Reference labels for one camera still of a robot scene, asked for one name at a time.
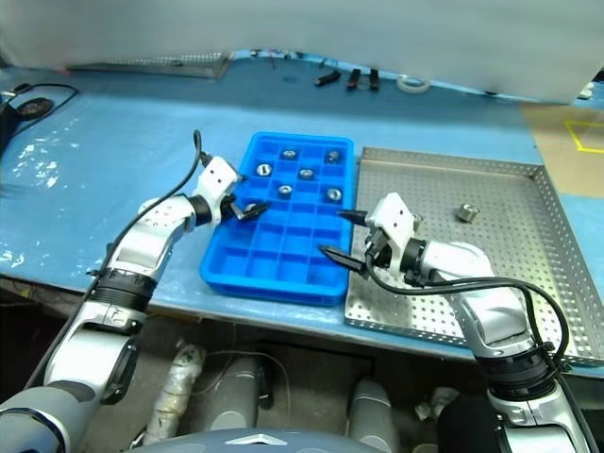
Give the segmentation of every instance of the blue table surface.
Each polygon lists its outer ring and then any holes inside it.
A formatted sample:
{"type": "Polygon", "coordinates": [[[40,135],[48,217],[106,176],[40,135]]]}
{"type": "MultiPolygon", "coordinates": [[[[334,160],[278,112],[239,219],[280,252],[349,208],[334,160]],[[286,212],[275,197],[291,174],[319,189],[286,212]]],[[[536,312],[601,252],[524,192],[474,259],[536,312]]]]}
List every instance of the blue table surface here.
{"type": "MultiPolygon", "coordinates": [[[[259,130],[348,137],[359,158],[375,146],[468,158],[543,163],[518,104],[510,99],[433,87],[421,95],[383,80],[379,92],[315,88],[328,72],[315,63],[240,59],[220,80],[163,75],[3,70],[0,89],[63,82],[81,95],[15,137],[1,160],[0,272],[84,289],[106,243],[142,201],[170,189],[193,159],[192,132],[204,149],[235,166],[259,130]]],[[[599,85],[596,100],[602,107],[599,85]]],[[[59,101],[67,92],[38,89],[59,101]]],[[[190,193],[196,181],[184,192],[190,193]]],[[[604,199],[561,194],[600,296],[604,199]]],[[[184,237],[153,304],[201,316],[325,334],[343,341],[430,355],[471,358],[469,350],[344,324],[344,307],[314,308],[215,293],[198,274],[211,231],[184,237]]],[[[602,368],[581,373],[604,377],[602,368]]]]}

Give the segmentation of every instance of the yellow tape marking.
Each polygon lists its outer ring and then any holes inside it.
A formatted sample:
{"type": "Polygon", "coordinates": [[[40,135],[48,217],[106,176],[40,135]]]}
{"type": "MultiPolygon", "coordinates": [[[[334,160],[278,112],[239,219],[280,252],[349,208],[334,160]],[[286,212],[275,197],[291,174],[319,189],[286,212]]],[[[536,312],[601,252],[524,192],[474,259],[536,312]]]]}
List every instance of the yellow tape marking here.
{"type": "Polygon", "coordinates": [[[604,149],[603,148],[590,148],[590,147],[587,147],[587,146],[583,146],[583,143],[581,142],[581,139],[577,135],[577,132],[575,132],[575,129],[573,129],[573,126],[604,127],[604,123],[588,123],[586,121],[571,121],[571,120],[566,120],[566,121],[564,121],[564,125],[568,129],[568,132],[570,133],[570,136],[573,138],[573,142],[575,142],[575,145],[577,146],[577,151],[582,151],[583,153],[601,153],[601,154],[604,154],[604,149]]]}

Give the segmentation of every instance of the metal sheet with holes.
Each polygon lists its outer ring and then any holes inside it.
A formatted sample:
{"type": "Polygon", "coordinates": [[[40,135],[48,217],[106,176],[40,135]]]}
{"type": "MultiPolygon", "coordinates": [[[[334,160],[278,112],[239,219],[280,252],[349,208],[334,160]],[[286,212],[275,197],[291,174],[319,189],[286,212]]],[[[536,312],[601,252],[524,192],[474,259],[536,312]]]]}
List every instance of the metal sheet with holes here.
{"type": "MultiPolygon", "coordinates": [[[[424,217],[417,237],[473,243],[485,250],[496,275],[548,291],[561,303],[571,329],[568,359],[604,363],[604,306],[544,166],[365,148],[357,209],[371,210],[388,192],[399,192],[410,210],[424,217]],[[456,218],[462,203],[480,208],[473,224],[456,218]]],[[[366,234],[355,227],[356,257],[362,256],[366,234]]],[[[538,296],[535,308],[544,339],[558,345],[554,312],[538,296]]],[[[444,298],[389,294],[352,273],[345,319],[358,327],[464,344],[444,298]]]]}

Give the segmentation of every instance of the black clip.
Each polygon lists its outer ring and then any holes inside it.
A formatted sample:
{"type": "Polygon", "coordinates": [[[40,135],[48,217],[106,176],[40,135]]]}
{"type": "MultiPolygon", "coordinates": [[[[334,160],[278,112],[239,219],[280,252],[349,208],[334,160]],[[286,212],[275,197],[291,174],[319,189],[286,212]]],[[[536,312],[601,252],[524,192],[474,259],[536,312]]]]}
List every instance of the black clip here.
{"type": "Polygon", "coordinates": [[[369,72],[369,88],[372,92],[379,90],[379,72],[377,69],[372,69],[369,72]]]}
{"type": "Polygon", "coordinates": [[[338,80],[340,78],[340,76],[342,75],[342,73],[340,71],[332,71],[331,73],[327,74],[327,75],[322,75],[321,77],[317,77],[314,79],[314,86],[315,87],[323,87],[324,85],[328,85],[330,83],[335,82],[336,80],[338,80]]]}
{"type": "Polygon", "coordinates": [[[350,92],[357,89],[357,83],[359,83],[359,77],[361,77],[360,69],[353,69],[352,73],[350,73],[350,77],[348,78],[348,83],[346,84],[346,89],[350,92]]]}

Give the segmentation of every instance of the black cable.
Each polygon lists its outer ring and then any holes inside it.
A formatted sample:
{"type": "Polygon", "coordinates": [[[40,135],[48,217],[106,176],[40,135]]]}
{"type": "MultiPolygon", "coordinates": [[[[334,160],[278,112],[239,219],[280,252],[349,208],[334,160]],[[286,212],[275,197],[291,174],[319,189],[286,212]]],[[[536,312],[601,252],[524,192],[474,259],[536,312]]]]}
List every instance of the black cable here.
{"type": "MultiPolygon", "coordinates": [[[[556,300],[554,300],[554,298],[551,295],[549,295],[544,289],[540,288],[539,286],[529,283],[527,281],[518,280],[516,278],[508,278],[508,277],[459,278],[459,279],[450,280],[450,281],[429,282],[429,283],[427,283],[427,285],[433,286],[433,287],[444,287],[444,286],[448,286],[448,285],[470,284],[470,286],[472,286],[472,284],[474,284],[474,283],[482,283],[482,282],[496,283],[500,287],[507,286],[507,287],[512,287],[512,288],[517,288],[521,291],[523,291],[522,288],[525,288],[525,289],[533,291],[534,293],[537,293],[545,300],[545,302],[547,302],[547,304],[551,307],[551,309],[554,310],[554,313],[556,314],[556,317],[558,318],[558,322],[560,323],[560,330],[561,330],[560,346],[558,347],[558,349],[553,357],[553,361],[557,365],[560,364],[560,362],[562,361],[564,352],[566,350],[566,347],[568,347],[568,343],[570,341],[570,330],[568,328],[568,322],[566,321],[566,317],[564,316],[564,312],[562,311],[562,308],[556,302],[556,300]]],[[[525,297],[526,297],[526,293],[527,293],[527,291],[523,291],[523,295],[525,297]]],[[[531,328],[531,330],[533,330],[532,333],[533,333],[533,336],[535,337],[537,344],[543,344],[543,340],[541,339],[541,334],[539,332],[539,328],[537,328],[537,322],[535,320],[535,310],[534,310],[534,306],[532,305],[532,300],[530,300],[530,302],[527,301],[527,315],[528,315],[528,322],[530,324],[530,328],[531,328]]]]}
{"type": "Polygon", "coordinates": [[[116,236],[116,238],[113,240],[113,243],[111,243],[111,247],[109,248],[109,251],[108,251],[107,255],[105,256],[105,259],[101,263],[101,266],[99,267],[98,271],[95,273],[94,280],[92,281],[91,285],[88,287],[88,290],[86,290],[86,292],[82,296],[79,304],[77,304],[77,306],[75,307],[71,316],[65,322],[65,324],[63,325],[63,327],[61,328],[61,330],[59,331],[59,333],[53,340],[53,342],[50,344],[50,346],[48,346],[48,349],[42,356],[41,360],[38,362],[38,365],[36,365],[36,369],[34,370],[34,372],[31,374],[31,376],[27,380],[27,383],[25,384],[25,389],[28,389],[29,387],[32,387],[33,385],[35,385],[36,382],[39,382],[39,379],[42,377],[42,372],[46,369],[46,365],[48,364],[48,361],[50,361],[52,354],[55,352],[55,349],[57,348],[59,343],[65,337],[67,330],[70,328],[70,326],[74,322],[74,320],[77,317],[77,314],[79,313],[80,309],[82,308],[82,305],[84,304],[84,302],[86,302],[86,300],[88,300],[90,298],[92,292],[96,288],[96,284],[98,283],[99,278],[107,271],[107,266],[109,264],[109,261],[111,260],[111,257],[115,253],[117,246],[122,241],[122,239],[125,237],[125,235],[128,233],[128,231],[139,220],[141,220],[149,211],[153,210],[155,207],[157,207],[158,205],[163,203],[165,200],[167,200],[168,198],[173,196],[176,192],[178,192],[180,189],[182,189],[187,182],[189,182],[189,180],[195,173],[195,170],[197,169],[197,165],[198,165],[199,161],[201,160],[201,153],[202,153],[202,151],[201,151],[201,133],[199,132],[198,129],[196,129],[193,132],[193,142],[195,145],[195,159],[194,159],[193,164],[191,165],[191,168],[189,169],[189,172],[187,173],[187,175],[185,175],[185,177],[183,177],[182,180],[178,184],[176,184],[175,187],[170,192],[168,192],[163,197],[158,198],[158,200],[154,201],[148,207],[146,207],[144,210],[139,212],[139,214],[137,216],[135,216],[122,229],[122,231],[120,231],[120,233],[116,236]]]}
{"type": "MultiPolygon", "coordinates": [[[[376,271],[373,268],[373,257],[371,255],[367,255],[365,257],[365,264],[367,267],[367,272],[371,276],[371,278],[376,282],[376,284],[383,288],[386,291],[389,291],[394,294],[402,294],[402,295],[446,295],[446,294],[457,294],[457,293],[466,293],[469,291],[480,291],[480,290],[492,290],[495,288],[501,287],[511,287],[519,289],[523,292],[523,295],[526,296],[526,289],[532,290],[541,297],[545,299],[545,301],[552,307],[554,312],[556,313],[560,325],[561,325],[561,342],[556,354],[554,354],[554,361],[556,364],[559,364],[566,347],[568,346],[570,332],[568,329],[568,324],[566,323],[566,318],[564,317],[564,313],[560,306],[556,303],[556,301],[544,290],[539,288],[532,283],[528,283],[522,280],[516,280],[513,278],[505,278],[505,277],[475,277],[475,278],[460,278],[457,280],[450,280],[445,282],[431,282],[429,285],[433,286],[433,288],[428,289],[406,289],[406,288],[398,288],[395,286],[391,286],[388,283],[383,282],[379,276],[376,274],[376,271]]],[[[526,300],[528,307],[531,310],[527,310],[528,320],[531,329],[535,329],[533,335],[535,336],[535,340],[541,340],[541,335],[539,334],[539,330],[537,329],[537,323],[534,320],[534,307],[532,305],[532,298],[529,296],[526,300]]]]}
{"type": "Polygon", "coordinates": [[[530,325],[530,329],[532,330],[533,337],[535,337],[535,343],[538,345],[543,344],[543,339],[537,327],[537,323],[535,320],[535,312],[532,297],[528,290],[531,290],[538,295],[540,295],[545,302],[549,304],[549,306],[554,310],[558,321],[560,323],[562,335],[560,346],[558,350],[554,354],[553,358],[549,357],[548,354],[544,354],[545,361],[550,368],[549,374],[545,377],[545,380],[550,380],[552,378],[557,378],[564,395],[568,401],[568,404],[571,407],[573,414],[579,424],[581,432],[585,437],[585,442],[587,443],[591,453],[597,453],[599,450],[597,448],[596,439],[594,438],[594,434],[585,420],[585,416],[579,407],[579,403],[577,399],[574,397],[570,387],[566,383],[566,380],[560,373],[560,363],[562,357],[564,355],[564,351],[568,346],[568,342],[570,339],[570,331],[568,328],[568,323],[562,311],[562,308],[558,303],[554,300],[554,298],[549,295],[542,288],[533,285],[532,283],[528,283],[526,281],[517,280],[515,278],[507,278],[507,277],[471,277],[471,278],[459,278],[455,280],[449,281],[437,281],[437,282],[429,282],[427,285],[432,288],[429,289],[406,289],[406,288],[398,288],[388,283],[382,281],[379,276],[376,274],[376,271],[373,267],[373,256],[371,254],[367,254],[365,256],[365,265],[367,267],[367,272],[371,276],[371,278],[376,282],[376,284],[391,293],[401,294],[401,295],[445,295],[445,294],[457,294],[457,293],[465,293],[469,291],[480,291],[480,290],[489,290],[494,288],[502,288],[502,287],[511,287],[520,290],[525,297],[525,303],[527,305],[527,315],[528,315],[528,323],[530,325]]]}
{"type": "MultiPolygon", "coordinates": [[[[24,92],[30,92],[31,90],[34,90],[34,89],[39,88],[39,87],[66,88],[68,90],[71,90],[72,92],[71,92],[71,94],[69,96],[67,96],[61,102],[59,102],[58,104],[56,104],[53,109],[48,110],[40,118],[36,118],[35,120],[30,121],[28,124],[26,124],[25,126],[23,126],[22,128],[20,128],[19,130],[14,131],[12,133],[11,137],[15,137],[15,136],[21,134],[22,132],[25,132],[26,130],[28,130],[30,127],[35,126],[41,120],[43,120],[44,118],[52,115],[54,112],[56,112],[58,109],[60,109],[61,107],[63,107],[65,104],[67,104],[69,101],[71,101],[74,97],[76,97],[76,95],[79,94],[79,90],[76,87],[72,87],[71,85],[66,85],[64,83],[36,83],[34,85],[31,85],[27,90],[25,90],[23,92],[19,92],[19,94],[23,94],[24,92]]],[[[15,96],[15,97],[9,99],[8,102],[16,99],[19,96],[19,94],[17,94],[17,96],[15,96]]]]}

